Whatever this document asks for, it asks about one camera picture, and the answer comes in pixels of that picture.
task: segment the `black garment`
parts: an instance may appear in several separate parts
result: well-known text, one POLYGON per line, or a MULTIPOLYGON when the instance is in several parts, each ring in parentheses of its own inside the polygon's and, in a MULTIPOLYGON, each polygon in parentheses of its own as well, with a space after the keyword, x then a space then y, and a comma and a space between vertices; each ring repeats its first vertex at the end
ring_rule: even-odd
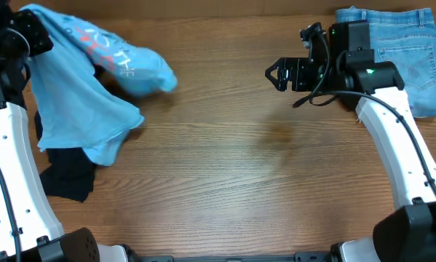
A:
MULTIPOLYGON (((43 135, 39 112, 35 114, 36 137, 43 135)), ((83 202, 93 192, 96 164, 93 164, 82 148, 47 149, 52 164, 40 174, 47 196, 64 197, 83 202)))

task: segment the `jeans waistband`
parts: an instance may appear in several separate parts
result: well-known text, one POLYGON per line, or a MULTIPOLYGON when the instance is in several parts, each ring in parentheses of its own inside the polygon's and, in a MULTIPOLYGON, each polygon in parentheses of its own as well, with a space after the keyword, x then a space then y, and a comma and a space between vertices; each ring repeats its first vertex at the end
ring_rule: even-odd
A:
POLYGON ((340 9, 336 11, 337 22, 367 20, 369 23, 383 23, 390 25, 420 25, 434 23, 431 8, 418 9, 407 12, 380 12, 366 9, 340 9))

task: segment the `blue denim jeans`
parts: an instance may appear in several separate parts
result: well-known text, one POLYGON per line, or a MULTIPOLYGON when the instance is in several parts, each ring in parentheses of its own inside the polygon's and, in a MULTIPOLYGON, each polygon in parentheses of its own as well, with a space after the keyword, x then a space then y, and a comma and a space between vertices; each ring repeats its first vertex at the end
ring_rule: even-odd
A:
POLYGON ((377 12, 341 9, 337 22, 370 23, 375 61, 392 61, 400 72, 415 117, 436 116, 436 26, 431 9, 377 12))

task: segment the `wooden tabletop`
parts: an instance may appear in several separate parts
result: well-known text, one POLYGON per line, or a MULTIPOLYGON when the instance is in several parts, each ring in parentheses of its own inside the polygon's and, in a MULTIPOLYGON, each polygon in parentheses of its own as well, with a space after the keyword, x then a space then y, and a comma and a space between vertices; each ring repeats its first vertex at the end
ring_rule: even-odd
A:
MULTIPOLYGON (((264 70, 303 57, 299 29, 333 16, 97 20, 163 55, 177 92, 134 100, 146 117, 81 204, 50 197, 67 232, 141 255, 257 255, 328 250, 368 236, 393 212, 367 130, 339 104, 292 109, 264 70)), ((28 114, 36 111, 30 88, 28 114)), ((47 156, 31 144, 39 171, 47 156)), ((436 160, 436 118, 419 121, 436 160)))

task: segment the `jeans back pocket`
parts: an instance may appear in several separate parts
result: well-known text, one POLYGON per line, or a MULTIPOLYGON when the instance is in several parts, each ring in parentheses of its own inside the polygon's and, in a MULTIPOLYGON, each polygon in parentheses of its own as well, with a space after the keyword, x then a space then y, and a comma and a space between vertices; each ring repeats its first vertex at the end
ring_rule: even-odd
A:
POLYGON ((436 63, 433 46, 384 47, 378 49, 383 61, 391 61, 406 87, 425 90, 436 83, 436 63))

